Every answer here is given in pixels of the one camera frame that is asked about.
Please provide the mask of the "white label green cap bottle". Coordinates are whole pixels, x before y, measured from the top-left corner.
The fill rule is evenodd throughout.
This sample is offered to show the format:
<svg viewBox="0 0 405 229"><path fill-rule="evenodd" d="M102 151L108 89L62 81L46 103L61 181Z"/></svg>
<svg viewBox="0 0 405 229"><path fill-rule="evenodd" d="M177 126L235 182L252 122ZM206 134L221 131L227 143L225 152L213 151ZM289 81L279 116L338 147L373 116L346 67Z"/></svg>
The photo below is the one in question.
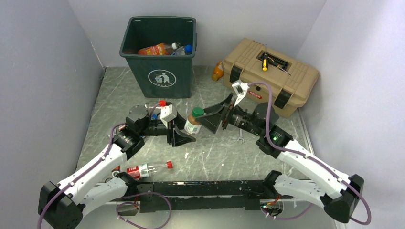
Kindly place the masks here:
<svg viewBox="0 0 405 229"><path fill-rule="evenodd" d="M197 106L193 108L191 114L187 117L187 121L184 126L184 131L191 135L199 133L201 129L201 124L196 121L196 118L203 115L204 110L201 107Z"/></svg>

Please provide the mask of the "clear bottle red cap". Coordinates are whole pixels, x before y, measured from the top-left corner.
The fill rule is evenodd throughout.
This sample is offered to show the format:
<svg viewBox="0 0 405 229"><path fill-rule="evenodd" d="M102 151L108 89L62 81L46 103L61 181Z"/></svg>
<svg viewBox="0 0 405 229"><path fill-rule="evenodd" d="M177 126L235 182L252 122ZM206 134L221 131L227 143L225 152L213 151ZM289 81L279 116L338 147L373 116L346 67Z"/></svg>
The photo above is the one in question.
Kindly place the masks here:
<svg viewBox="0 0 405 229"><path fill-rule="evenodd" d="M170 169L173 169L173 163L171 161L158 161L128 167L125 169L125 172L134 179L139 180L150 178L156 173L164 172Z"/></svg>

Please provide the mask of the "blue label bottle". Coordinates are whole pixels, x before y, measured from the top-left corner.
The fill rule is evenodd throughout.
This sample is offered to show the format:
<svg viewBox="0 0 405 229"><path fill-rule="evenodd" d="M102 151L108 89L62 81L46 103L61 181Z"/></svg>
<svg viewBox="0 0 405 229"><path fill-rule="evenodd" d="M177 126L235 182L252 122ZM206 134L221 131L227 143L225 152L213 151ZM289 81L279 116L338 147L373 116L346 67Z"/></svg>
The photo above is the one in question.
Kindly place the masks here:
<svg viewBox="0 0 405 229"><path fill-rule="evenodd" d="M190 55L190 54L192 54L192 51L193 51L193 46L190 44L187 44L185 46L178 48L172 55L174 55L174 56Z"/></svg>

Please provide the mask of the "tall orange drink bottle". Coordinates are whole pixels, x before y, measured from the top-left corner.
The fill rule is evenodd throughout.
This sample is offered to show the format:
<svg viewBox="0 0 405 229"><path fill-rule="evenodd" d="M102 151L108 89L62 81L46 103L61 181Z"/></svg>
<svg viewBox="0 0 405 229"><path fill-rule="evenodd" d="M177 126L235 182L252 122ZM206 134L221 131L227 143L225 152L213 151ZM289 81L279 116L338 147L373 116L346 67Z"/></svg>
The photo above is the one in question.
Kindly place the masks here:
<svg viewBox="0 0 405 229"><path fill-rule="evenodd" d="M150 56L163 56L172 55L177 49L180 48L179 43L159 43L150 47L142 48L138 51L138 55L150 55Z"/></svg>

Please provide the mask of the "pepsi bottle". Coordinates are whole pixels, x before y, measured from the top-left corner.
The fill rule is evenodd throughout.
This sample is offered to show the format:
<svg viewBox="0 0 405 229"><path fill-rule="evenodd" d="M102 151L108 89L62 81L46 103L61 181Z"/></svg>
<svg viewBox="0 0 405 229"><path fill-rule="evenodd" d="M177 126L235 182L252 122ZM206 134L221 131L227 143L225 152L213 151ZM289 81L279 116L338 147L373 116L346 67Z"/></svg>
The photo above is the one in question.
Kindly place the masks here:
<svg viewBox="0 0 405 229"><path fill-rule="evenodd" d="M140 120L140 131L139 135L141 138L146 138L150 136L157 136L157 125L158 120L156 118L151 118L149 115Z"/></svg>

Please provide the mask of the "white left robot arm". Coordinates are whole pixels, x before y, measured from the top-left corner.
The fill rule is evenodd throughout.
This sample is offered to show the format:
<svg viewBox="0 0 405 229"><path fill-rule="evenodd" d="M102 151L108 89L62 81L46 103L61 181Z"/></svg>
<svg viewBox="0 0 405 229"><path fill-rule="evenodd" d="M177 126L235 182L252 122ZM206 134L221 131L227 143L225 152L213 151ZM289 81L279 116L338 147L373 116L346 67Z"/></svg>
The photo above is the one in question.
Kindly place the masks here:
<svg viewBox="0 0 405 229"><path fill-rule="evenodd" d="M166 136L173 147L195 142L183 132L186 120L172 104L153 108L134 106L123 123L112 127L105 148L69 177L44 184L40 191L36 227L46 221L53 229L74 229L83 217L105 204L123 198L132 200L137 194L137 179L120 172L98 185L108 172L131 159L149 136Z"/></svg>

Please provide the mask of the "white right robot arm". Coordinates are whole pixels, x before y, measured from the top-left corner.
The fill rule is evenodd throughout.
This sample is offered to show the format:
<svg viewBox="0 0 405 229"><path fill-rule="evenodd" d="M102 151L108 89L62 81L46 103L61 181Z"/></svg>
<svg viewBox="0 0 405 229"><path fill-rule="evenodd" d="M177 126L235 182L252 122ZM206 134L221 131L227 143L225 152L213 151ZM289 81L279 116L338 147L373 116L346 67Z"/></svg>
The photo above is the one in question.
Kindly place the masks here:
<svg viewBox="0 0 405 229"><path fill-rule="evenodd" d="M278 115L269 102L260 103L252 113L233 101L233 94L203 109L195 120L216 133L219 127L233 125L258 137L256 145L266 155L282 161L304 174L310 181L291 178L272 170L263 180L263 192L269 198L291 196L322 208L341 223L371 222L371 210L362 196L364 179L349 176L327 165L306 150L292 135L275 124Z"/></svg>

